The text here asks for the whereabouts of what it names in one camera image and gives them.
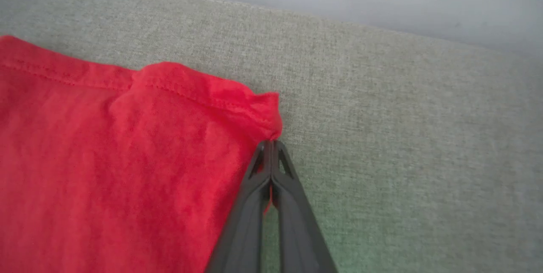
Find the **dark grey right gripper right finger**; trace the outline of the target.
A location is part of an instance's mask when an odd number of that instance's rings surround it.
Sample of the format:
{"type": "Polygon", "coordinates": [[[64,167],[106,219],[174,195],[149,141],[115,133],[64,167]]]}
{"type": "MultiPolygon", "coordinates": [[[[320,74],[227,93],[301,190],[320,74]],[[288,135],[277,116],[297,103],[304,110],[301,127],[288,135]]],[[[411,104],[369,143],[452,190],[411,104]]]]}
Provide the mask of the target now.
{"type": "Polygon", "coordinates": [[[317,223],[286,146],[273,142],[273,202],[279,213],[282,273],[336,273],[337,268],[317,223]]]}

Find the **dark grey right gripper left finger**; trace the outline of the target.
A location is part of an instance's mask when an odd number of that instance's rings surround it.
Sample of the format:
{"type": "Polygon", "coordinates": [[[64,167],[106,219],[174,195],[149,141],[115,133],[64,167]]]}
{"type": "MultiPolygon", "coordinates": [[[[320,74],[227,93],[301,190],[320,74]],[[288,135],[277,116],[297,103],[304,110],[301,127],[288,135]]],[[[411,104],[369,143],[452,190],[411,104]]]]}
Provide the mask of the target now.
{"type": "Polygon", "coordinates": [[[260,273],[263,213],[270,198],[271,149],[269,140],[257,145],[206,266],[207,273],[260,273]]]}

